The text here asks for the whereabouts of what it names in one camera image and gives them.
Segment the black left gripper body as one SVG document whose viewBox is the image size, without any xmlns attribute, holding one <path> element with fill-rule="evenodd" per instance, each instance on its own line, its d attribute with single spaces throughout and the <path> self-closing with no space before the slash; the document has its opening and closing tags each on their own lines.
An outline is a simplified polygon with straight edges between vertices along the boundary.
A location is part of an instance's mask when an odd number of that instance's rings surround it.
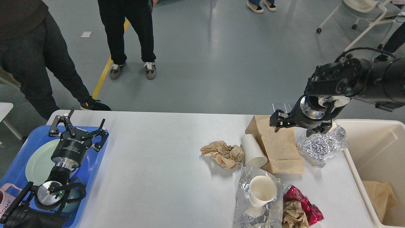
<svg viewBox="0 0 405 228">
<path fill-rule="evenodd" d="M 91 139 L 81 141 L 71 137 L 65 139 L 62 138 L 56 146 L 55 151 L 51 156 L 51 160 L 54 163 L 58 163 L 69 159 L 73 161 L 74 167 L 80 167 L 87 149 L 91 146 Z"/>
</svg>

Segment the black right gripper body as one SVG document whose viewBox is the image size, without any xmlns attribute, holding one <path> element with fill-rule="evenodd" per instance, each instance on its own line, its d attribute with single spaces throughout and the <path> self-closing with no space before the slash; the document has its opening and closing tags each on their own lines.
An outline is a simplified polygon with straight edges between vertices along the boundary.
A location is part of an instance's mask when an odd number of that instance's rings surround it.
<svg viewBox="0 0 405 228">
<path fill-rule="evenodd" d="M 320 125 L 325 117 L 329 118 L 330 114 L 335 107 L 335 101 L 326 102 L 325 108 L 317 107 L 318 98 L 314 96 L 301 96 L 293 109 L 291 110 L 291 117 L 298 124 L 299 127 L 312 129 Z"/>
</svg>

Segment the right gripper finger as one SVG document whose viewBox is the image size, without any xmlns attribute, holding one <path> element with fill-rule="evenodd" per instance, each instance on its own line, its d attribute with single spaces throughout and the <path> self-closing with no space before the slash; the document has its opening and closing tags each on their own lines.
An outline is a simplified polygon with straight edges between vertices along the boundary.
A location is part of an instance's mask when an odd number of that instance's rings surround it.
<svg viewBox="0 0 405 228">
<path fill-rule="evenodd" d="M 274 132 L 277 133 L 282 128 L 298 127 L 298 124 L 291 117 L 291 112 L 285 113 L 285 111 L 277 109 L 270 116 L 269 126 L 274 128 Z"/>
<path fill-rule="evenodd" d="M 324 121 L 317 127 L 308 129 L 306 131 L 306 137 L 310 137 L 311 135 L 316 134 L 316 133 L 325 134 L 331 129 L 332 125 L 333 125 L 332 120 Z"/>
</svg>

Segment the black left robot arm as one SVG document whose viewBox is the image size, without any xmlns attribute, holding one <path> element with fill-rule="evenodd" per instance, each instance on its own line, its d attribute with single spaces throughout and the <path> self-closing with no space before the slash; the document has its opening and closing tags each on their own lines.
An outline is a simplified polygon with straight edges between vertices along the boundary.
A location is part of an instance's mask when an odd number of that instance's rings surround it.
<svg viewBox="0 0 405 228">
<path fill-rule="evenodd" d="M 80 222 L 109 133 L 75 127 L 69 114 L 36 128 L 1 180 L 2 228 L 75 228 Z"/>
</svg>

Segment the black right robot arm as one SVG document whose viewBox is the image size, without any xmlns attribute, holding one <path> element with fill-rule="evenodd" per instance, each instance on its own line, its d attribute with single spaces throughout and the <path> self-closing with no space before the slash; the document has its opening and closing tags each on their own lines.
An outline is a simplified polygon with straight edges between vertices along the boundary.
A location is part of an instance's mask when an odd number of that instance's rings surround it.
<svg viewBox="0 0 405 228">
<path fill-rule="evenodd" d="M 353 49 L 344 51 L 333 63 L 317 66 L 308 78 L 304 94 L 290 112 L 275 110 L 269 125 L 281 128 L 302 127 L 306 136 L 326 133 L 332 120 L 351 99 L 393 111 L 404 106 L 404 58 L 379 50 L 392 61 L 374 63 L 354 58 Z"/>
</svg>

